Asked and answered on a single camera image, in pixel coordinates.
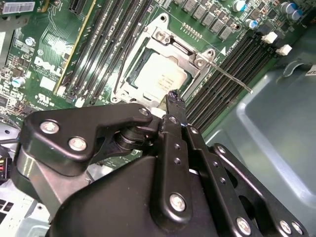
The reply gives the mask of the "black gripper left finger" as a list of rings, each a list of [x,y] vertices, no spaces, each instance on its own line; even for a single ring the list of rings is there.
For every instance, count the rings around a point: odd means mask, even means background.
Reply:
[[[186,125],[176,91],[159,105],[162,117],[138,103],[92,106],[28,115],[14,163],[49,213],[56,217],[75,193],[145,156],[158,156],[162,133]]]

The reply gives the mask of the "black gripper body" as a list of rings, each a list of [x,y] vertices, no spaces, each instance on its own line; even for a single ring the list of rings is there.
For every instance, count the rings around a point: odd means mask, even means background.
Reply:
[[[72,195],[53,237],[179,237],[193,219],[193,188],[183,130],[165,131],[158,156],[138,158]]]

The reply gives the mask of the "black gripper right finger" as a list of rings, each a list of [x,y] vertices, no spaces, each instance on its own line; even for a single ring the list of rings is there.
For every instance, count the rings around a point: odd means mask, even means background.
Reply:
[[[186,124],[193,219],[181,237],[306,237],[302,223],[223,145]]]

